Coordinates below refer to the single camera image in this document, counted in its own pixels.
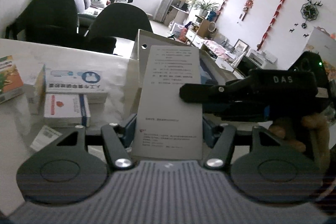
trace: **white table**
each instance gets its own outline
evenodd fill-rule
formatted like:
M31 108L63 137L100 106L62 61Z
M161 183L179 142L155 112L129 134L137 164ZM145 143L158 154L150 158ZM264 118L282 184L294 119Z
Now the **white table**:
M36 60L46 67L102 70L108 98L105 105L90 105L90 129L120 122L130 114L138 87L135 60L6 39L0 39L0 53L1 57L12 55L21 64ZM16 185L16 171L32 154L29 146L43 126L43 117L30 115L26 97L20 95L0 104L0 119L0 210L9 214L24 201Z

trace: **stuffed animal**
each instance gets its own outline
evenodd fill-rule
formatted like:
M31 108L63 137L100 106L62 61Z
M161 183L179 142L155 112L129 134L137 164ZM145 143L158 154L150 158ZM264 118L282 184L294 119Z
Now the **stuffed animal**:
M207 20L209 20L210 22L214 20L214 18L217 16L215 11L211 11L207 17Z

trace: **potted plant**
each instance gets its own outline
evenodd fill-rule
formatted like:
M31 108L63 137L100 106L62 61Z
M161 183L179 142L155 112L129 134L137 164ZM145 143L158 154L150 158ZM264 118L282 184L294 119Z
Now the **potted plant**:
M200 17L206 17L209 11L215 10L219 7L217 2L206 2L205 0L196 0L194 8L199 10Z

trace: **barcode label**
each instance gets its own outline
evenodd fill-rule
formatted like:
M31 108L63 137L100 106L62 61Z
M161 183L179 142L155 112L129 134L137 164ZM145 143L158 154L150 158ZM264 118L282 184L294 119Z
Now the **barcode label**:
M43 131L42 133L44 136L46 136L47 138L52 138L54 136L53 133L49 132L49 131Z
M37 134L36 138L31 144L31 148L35 151L40 151L42 148L46 147L48 144L52 143L62 134L58 131L48 127L43 126L40 132Z

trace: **paper sheet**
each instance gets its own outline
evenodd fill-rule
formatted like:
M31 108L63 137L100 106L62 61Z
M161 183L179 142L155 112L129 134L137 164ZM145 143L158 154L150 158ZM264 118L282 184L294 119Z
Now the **paper sheet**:
M58 131L48 127L43 126L40 132L37 134L36 138L30 145L35 151L40 151L42 148L46 147L48 144L52 143L62 134Z
M199 49L152 46L136 120L135 156L197 160L202 158L202 105L179 98L185 83L200 84Z

